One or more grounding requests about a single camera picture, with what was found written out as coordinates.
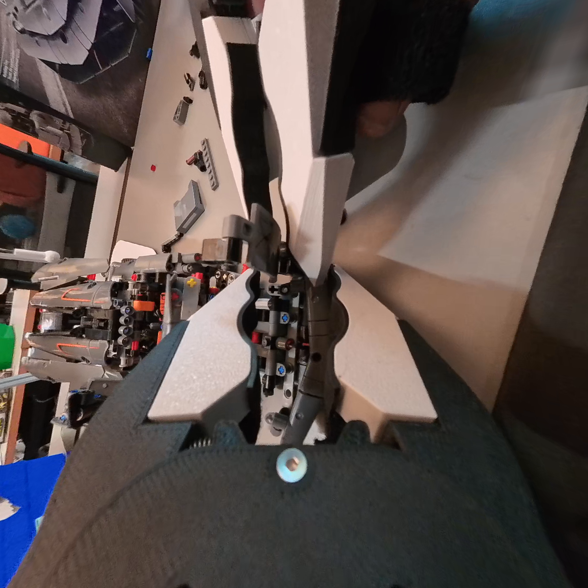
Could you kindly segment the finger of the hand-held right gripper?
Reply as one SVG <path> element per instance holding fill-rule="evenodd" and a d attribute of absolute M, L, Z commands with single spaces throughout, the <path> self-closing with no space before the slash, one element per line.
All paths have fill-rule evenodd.
<path fill-rule="evenodd" d="M 202 20 L 219 128 L 242 206 L 272 213 L 266 147 L 266 96 L 252 19 L 212 16 Z"/>
<path fill-rule="evenodd" d="M 281 149 L 289 248 L 314 286 L 332 263 L 355 164 L 349 152 L 321 154 L 340 12 L 340 1 L 265 1 L 258 42 Z"/>

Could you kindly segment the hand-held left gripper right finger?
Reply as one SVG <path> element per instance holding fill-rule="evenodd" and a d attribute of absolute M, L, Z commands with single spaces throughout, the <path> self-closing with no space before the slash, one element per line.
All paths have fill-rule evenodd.
<path fill-rule="evenodd" d="M 372 442 L 389 422 L 433 423 L 437 412 L 396 315 L 341 268 L 336 299 L 346 330 L 334 346 L 334 375 L 342 398 L 336 410 L 349 423 L 361 421 Z"/>

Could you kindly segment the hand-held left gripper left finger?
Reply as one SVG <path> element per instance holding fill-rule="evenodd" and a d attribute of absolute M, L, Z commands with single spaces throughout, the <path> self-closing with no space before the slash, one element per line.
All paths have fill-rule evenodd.
<path fill-rule="evenodd" d="M 187 321 L 149 420 L 239 423 L 247 415 L 254 350 L 243 316 L 254 301 L 251 281 L 258 275 L 247 269 Z"/>

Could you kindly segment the grey lego wheel arch assembly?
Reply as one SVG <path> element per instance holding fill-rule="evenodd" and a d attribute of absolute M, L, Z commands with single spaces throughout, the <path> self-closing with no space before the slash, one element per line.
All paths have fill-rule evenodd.
<path fill-rule="evenodd" d="M 272 214 L 257 203 L 249 219 L 225 217 L 221 239 L 227 243 L 223 261 L 220 254 L 210 258 L 202 252 L 202 261 L 219 266 L 218 280 L 236 266 L 244 243 L 242 270 L 254 271 L 247 283 L 254 299 L 236 315 L 254 349 L 251 386 L 261 394 L 261 408 L 278 388 L 290 401 L 269 413 L 270 434 L 282 445 L 327 439 L 338 386 L 334 346 L 346 328 L 336 302 L 340 279 L 331 268 L 311 278 Z"/>

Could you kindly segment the grey orange lego car model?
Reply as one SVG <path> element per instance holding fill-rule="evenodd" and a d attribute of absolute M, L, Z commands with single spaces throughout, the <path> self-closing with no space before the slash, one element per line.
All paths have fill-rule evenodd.
<path fill-rule="evenodd" d="M 221 261 L 226 255 L 202 252 L 209 258 L 220 254 Z M 40 322 L 38 332 L 26 335 L 31 349 L 21 364 L 40 380 L 70 384 L 67 418 L 79 428 L 164 338 L 177 327 L 187 328 L 198 310 L 245 272 L 246 256 L 219 280 L 219 266 L 202 261 L 202 253 L 46 265 L 33 276 L 41 290 L 31 306 L 40 312 Z M 251 386 L 253 371 L 244 418 L 259 407 L 261 427 L 270 430 L 269 413 L 290 401 L 278 388 L 261 408 L 261 394 Z"/>

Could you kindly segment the grey lego plate with holes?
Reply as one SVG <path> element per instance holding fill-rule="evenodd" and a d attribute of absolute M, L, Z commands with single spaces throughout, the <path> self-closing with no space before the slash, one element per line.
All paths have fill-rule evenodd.
<path fill-rule="evenodd" d="M 203 138 L 201 141 L 201 159 L 202 164 L 200 165 L 201 171 L 206 173 L 209 180 L 210 188 L 216 191 L 219 187 L 219 180 L 217 176 L 217 170 L 215 167 L 212 152 L 210 150 L 210 143 L 208 138 Z"/>

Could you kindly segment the grey lego panel assembly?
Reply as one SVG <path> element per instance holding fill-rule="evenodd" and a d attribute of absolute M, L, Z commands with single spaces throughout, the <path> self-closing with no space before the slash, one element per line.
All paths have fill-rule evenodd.
<path fill-rule="evenodd" d="M 198 183 L 191 180 L 183 198 L 173 206 L 176 232 L 186 234 L 195 222 L 202 216 L 205 207 L 202 201 Z"/>

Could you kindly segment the person's right hand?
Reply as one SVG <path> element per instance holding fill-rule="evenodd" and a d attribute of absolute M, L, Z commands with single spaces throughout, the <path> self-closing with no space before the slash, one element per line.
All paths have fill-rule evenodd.
<path fill-rule="evenodd" d="M 402 119 L 409 105 L 409 100 L 375 100 L 361 105 L 357 133 L 368 138 L 385 136 Z"/>

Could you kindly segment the dark box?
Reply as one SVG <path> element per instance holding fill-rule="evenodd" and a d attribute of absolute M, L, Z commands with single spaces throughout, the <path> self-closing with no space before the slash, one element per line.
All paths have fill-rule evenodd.
<path fill-rule="evenodd" d="M 117 171 L 160 1 L 1 1 L 1 123 Z"/>

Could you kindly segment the green plastic container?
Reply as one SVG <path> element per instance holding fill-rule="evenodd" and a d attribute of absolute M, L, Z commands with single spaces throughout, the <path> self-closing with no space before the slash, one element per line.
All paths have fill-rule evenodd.
<path fill-rule="evenodd" d="M 11 325 L 0 324 L 0 370 L 11 369 L 15 347 L 15 332 Z"/>

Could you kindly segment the orange board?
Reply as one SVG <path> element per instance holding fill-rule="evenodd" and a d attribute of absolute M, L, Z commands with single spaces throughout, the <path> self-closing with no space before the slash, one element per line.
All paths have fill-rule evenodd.
<path fill-rule="evenodd" d="M 34 154 L 53 160 L 62 161 L 62 150 L 60 148 L 1 124 L 2 144 L 17 149 L 20 148 L 21 144 L 24 142 L 27 142 L 31 145 Z"/>

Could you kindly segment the blue fuzzy object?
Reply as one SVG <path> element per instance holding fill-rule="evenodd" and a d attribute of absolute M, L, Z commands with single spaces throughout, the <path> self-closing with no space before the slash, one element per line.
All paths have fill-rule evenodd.
<path fill-rule="evenodd" d="M 34 237 L 36 226 L 32 219 L 24 215 L 3 215 L 1 216 L 1 232 L 9 239 L 23 241 Z"/>

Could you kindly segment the blue storage bin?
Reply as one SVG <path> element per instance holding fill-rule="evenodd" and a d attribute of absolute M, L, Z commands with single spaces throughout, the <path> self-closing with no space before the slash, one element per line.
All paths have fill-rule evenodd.
<path fill-rule="evenodd" d="M 64 454 L 55 454 L 1 466 L 1 499 L 17 509 L 1 515 L 1 587 L 8 586 L 32 544 L 65 461 Z"/>

